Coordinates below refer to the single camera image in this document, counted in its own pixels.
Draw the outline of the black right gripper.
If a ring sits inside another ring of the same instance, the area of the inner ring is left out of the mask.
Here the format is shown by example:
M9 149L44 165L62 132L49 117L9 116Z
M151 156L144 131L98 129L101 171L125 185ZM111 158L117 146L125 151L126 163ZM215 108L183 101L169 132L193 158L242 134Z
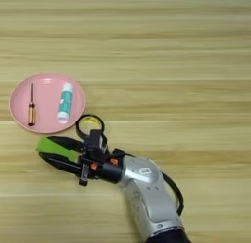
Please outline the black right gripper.
M46 141L52 152L83 152L84 143L69 137L49 136ZM109 151L105 153L101 151L85 152L78 159L80 164L54 153L40 152L39 156L58 170L80 176L79 184L86 186L89 179L103 179L111 183L118 183L122 177L125 154L124 151L119 149L115 149L112 153Z

